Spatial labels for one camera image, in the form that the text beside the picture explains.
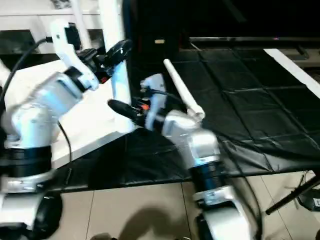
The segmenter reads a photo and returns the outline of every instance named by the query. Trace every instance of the black cable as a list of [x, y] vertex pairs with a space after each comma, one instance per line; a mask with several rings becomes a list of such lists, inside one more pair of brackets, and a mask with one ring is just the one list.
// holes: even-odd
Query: black cable
[[43, 38], [39, 41], [37, 41], [34, 45], [32, 45], [26, 52], [24, 52], [24, 54], [19, 58], [19, 60], [16, 62], [16, 64], [14, 65], [14, 67], [12, 68], [3, 88], [2, 88], [2, 93], [0, 96], [0, 116], [2, 115], [3, 111], [4, 111], [4, 104], [5, 104], [5, 96], [8, 90], [8, 87], [14, 77], [14, 75], [16, 74], [17, 70], [19, 70], [22, 66], [22, 64], [24, 63], [24, 61], [26, 60], [26, 58], [35, 50], [39, 47], [40, 44], [43, 43], [52, 43], [52, 37], [46, 37]]
[[[192, 47], [194, 47], [196, 50], [197, 50], [197, 53], [199, 55], [199, 58], [200, 58], [200, 61], [203, 61], [204, 58], [203, 56], [201, 55], [200, 51], [202, 51], [200, 48], [198, 48], [197, 46], [195, 46], [193, 43], [190, 44]], [[249, 183], [247, 177], [245, 176], [244, 172], [242, 171], [241, 167], [239, 166], [239, 164], [237, 163], [237, 161], [235, 159], [233, 159], [232, 157], [230, 157], [231, 161], [234, 163], [235, 167], [237, 168], [237, 170], [239, 171], [240, 173], [240, 176], [242, 178], [244, 178], [244, 181], [245, 181], [245, 184], [248, 186], [250, 192], [252, 193], [252, 196], [254, 198], [254, 201], [255, 201], [255, 204], [258, 208], [258, 216], [253, 216], [255, 217], [255, 221], [256, 221], [256, 224], [257, 224], [257, 233], [256, 233], [256, 236], [255, 236], [255, 239], [256, 240], [261, 240], [262, 239], [262, 235], [263, 235], [263, 217], [262, 217], [262, 210], [261, 210], [261, 207], [260, 207], [260, 204], [259, 204], [259, 201], [258, 201], [258, 198], [255, 194], [255, 191], [254, 189], [252, 188], [251, 184]], [[250, 212], [251, 214], [254, 214], [254, 211], [253, 209], [250, 207]]]
[[[63, 128], [63, 126], [61, 125], [61, 123], [58, 121], [58, 127], [60, 128], [67, 144], [68, 144], [68, 148], [69, 148], [69, 164], [72, 162], [72, 148], [71, 148], [71, 143], [70, 143], [70, 140], [68, 138], [68, 135], [65, 131], [65, 129]], [[72, 173], [72, 168], [69, 167], [68, 168], [68, 172], [67, 172], [67, 175], [66, 175], [66, 178], [64, 180], [64, 183], [63, 183], [63, 187], [61, 188], [60, 192], [62, 192], [69, 184], [69, 180], [71, 178], [71, 173]]]
[[64, 136], [64, 138], [65, 138], [65, 140], [66, 140], [66, 142], [68, 144], [68, 148], [69, 148], [69, 163], [71, 163], [72, 162], [72, 149], [71, 149], [70, 140], [68, 138], [68, 135], [67, 135], [65, 129], [62, 127], [62, 125], [61, 125], [61, 123], [59, 121], [58, 121], [58, 127], [60, 128], [60, 130], [61, 130], [61, 132], [62, 132], [62, 134], [63, 134], [63, 136]]
[[169, 93], [169, 92], [166, 92], [166, 91], [159, 91], [159, 90], [154, 90], [154, 89], [151, 89], [150, 90], [151, 93], [153, 94], [162, 94], [162, 95], [166, 95], [174, 100], [176, 100], [177, 102], [185, 105], [185, 103], [179, 98], [177, 97], [176, 95], [172, 94], [172, 93]]

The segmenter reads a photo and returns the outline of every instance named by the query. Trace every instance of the beige floor tile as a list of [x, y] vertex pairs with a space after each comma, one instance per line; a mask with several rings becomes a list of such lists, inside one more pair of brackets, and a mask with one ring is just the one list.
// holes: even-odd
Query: beige floor tile
[[[264, 175], [262, 180], [273, 201], [277, 202], [297, 187], [301, 174], [301, 172], [295, 172]], [[320, 229], [320, 223], [312, 212], [299, 205], [295, 200], [278, 211], [293, 240], [315, 239], [317, 231]]]
[[101, 233], [119, 240], [189, 237], [181, 184], [95, 191], [87, 239]]
[[93, 191], [65, 193], [60, 228], [49, 240], [85, 240], [89, 224]]
[[195, 223], [196, 217], [201, 213], [201, 211], [196, 207], [193, 200], [193, 195], [195, 194], [195, 188], [192, 182], [182, 183], [183, 197], [185, 202], [185, 209], [187, 218], [189, 221], [190, 233], [192, 240], [199, 240], [198, 229]]
[[[273, 204], [268, 189], [262, 181], [261, 176], [250, 176], [247, 179], [258, 198], [261, 210], [264, 212], [271, 204]], [[274, 212], [272, 215], [263, 213], [263, 228], [265, 240], [291, 240], [290, 234], [278, 211]]]
[[[266, 209], [272, 201], [271, 196], [264, 185], [260, 176], [249, 177], [249, 182], [256, 192], [257, 198], [262, 209]], [[192, 196], [194, 194], [194, 187], [191, 182], [182, 183], [185, 206], [191, 231], [192, 240], [198, 240], [197, 227], [195, 225], [195, 217], [200, 213], [196, 208]], [[282, 221], [279, 213], [270, 216], [264, 216], [264, 239], [266, 240], [291, 240], [291, 237]]]

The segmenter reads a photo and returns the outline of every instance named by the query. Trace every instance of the white pole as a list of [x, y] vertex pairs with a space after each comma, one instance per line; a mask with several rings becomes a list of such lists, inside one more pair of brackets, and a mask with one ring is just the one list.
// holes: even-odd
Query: white pole
[[73, 15], [75, 17], [76, 28], [78, 29], [78, 32], [79, 32], [82, 48], [91, 49], [92, 48], [91, 40], [85, 25], [84, 18], [82, 16], [82, 10], [79, 5], [79, 2], [78, 0], [70, 0], [70, 2], [72, 6]]
[[[99, 0], [100, 20], [106, 51], [125, 39], [121, 2], [121, 0]], [[115, 68], [111, 84], [113, 99], [131, 104], [126, 61], [123, 61]], [[120, 133], [129, 133], [134, 129], [131, 120], [122, 115], [116, 114], [115, 121], [118, 127], [117, 131]]]
[[184, 81], [181, 79], [179, 73], [175, 69], [175, 67], [172, 65], [171, 61], [169, 59], [165, 59], [163, 61], [165, 68], [169, 72], [170, 77], [173, 80], [173, 83], [178, 90], [182, 101], [186, 104], [187, 106], [187, 112], [190, 116], [197, 116], [201, 120], [205, 118], [206, 114], [205, 111], [202, 109], [201, 106], [199, 106], [194, 99], [194, 97], [191, 95], [189, 92], [189, 89], [185, 85]]

